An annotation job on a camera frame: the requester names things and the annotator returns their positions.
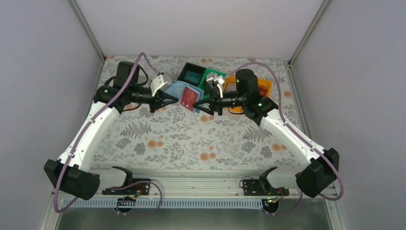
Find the blue leather card holder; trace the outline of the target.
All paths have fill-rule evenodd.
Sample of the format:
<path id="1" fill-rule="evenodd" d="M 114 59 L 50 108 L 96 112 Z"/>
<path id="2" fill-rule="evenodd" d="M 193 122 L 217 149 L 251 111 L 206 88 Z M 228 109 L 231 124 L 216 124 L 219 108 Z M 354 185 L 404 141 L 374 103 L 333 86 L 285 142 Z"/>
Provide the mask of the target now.
<path id="1" fill-rule="evenodd" d="M 194 113 L 200 113 L 200 110 L 194 108 L 193 104 L 203 99 L 203 89 L 184 81 L 174 81 L 164 92 L 176 97 L 180 105 L 188 110 Z"/>

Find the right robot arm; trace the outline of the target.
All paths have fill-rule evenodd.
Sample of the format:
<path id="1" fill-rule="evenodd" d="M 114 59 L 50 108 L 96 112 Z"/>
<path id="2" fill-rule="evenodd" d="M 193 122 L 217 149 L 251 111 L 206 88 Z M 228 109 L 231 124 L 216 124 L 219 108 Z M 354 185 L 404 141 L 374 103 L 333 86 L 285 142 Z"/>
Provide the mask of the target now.
<path id="1" fill-rule="evenodd" d="M 235 74 L 236 90 L 224 92 L 222 77 L 210 78 L 210 97 L 197 101 L 193 107 L 210 115 L 222 115 L 223 108 L 241 107 L 244 115 L 275 136 L 299 163 L 295 169 L 272 167 L 259 176 L 259 188 L 271 195 L 282 187 L 297 188 L 314 198 L 338 177 L 339 153 L 312 141 L 284 115 L 279 106 L 259 92 L 258 78 L 250 69 Z"/>

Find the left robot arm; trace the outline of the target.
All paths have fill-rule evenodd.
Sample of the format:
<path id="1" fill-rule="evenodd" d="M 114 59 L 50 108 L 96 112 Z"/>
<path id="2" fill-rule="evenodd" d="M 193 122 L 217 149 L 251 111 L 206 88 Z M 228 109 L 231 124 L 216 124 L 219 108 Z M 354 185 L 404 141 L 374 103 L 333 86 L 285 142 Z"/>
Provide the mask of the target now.
<path id="1" fill-rule="evenodd" d="M 132 175 L 122 167 L 102 171 L 91 171 L 95 151 L 106 131 L 129 104 L 147 104 L 150 112 L 178 99 L 165 90 L 172 84 L 169 76 L 158 73 L 154 79 L 139 82 L 139 73 L 144 69 L 135 63 L 122 61 L 116 75 L 110 77 L 93 97 L 90 112 L 78 134 L 56 161 L 47 160 L 44 171 L 55 192 L 68 193 L 74 197 L 89 200 L 97 191 L 114 187 L 119 193 L 127 194 L 133 189 Z"/>

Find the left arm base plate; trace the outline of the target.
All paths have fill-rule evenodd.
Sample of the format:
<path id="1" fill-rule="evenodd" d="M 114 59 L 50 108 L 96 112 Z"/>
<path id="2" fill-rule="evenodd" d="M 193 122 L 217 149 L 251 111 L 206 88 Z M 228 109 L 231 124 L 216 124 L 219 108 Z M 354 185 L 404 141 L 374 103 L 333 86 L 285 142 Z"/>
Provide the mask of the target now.
<path id="1" fill-rule="evenodd" d="M 130 182 L 124 184 L 119 188 L 108 188 L 102 190 L 103 195 L 117 195 L 117 196 L 140 196 L 148 195 L 150 189 L 150 179 L 147 178 L 133 178 Z"/>

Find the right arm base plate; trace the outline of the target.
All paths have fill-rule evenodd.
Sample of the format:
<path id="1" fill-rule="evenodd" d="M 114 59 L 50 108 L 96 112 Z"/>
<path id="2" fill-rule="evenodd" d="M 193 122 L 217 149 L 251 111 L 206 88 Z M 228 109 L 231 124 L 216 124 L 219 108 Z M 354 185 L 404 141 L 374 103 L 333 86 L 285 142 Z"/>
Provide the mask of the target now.
<path id="1" fill-rule="evenodd" d="M 263 183 L 260 179 L 243 179 L 242 184 L 245 196 L 288 196 L 289 189 L 271 187 L 269 183 Z"/>

